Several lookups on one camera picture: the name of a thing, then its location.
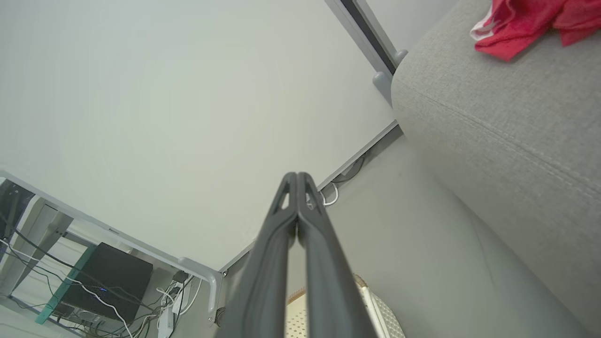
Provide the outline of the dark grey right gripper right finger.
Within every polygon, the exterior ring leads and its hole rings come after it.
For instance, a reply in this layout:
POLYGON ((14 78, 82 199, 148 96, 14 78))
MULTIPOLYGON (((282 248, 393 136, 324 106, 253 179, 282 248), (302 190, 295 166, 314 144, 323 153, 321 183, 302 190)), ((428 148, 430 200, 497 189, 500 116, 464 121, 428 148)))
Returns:
POLYGON ((310 338, 375 338, 369 313, 313 178, 298 174, 310 338))

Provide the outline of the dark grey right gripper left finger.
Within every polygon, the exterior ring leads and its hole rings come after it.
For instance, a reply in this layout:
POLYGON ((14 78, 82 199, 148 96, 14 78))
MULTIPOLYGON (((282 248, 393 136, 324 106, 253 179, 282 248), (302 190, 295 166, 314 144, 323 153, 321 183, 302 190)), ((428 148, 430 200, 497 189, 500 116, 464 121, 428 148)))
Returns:
POLYGON ((283 338, 288 250, 298 216, 297 174, 283 180, 258 233, 241 285, 226 306, 219 338, 283 338))

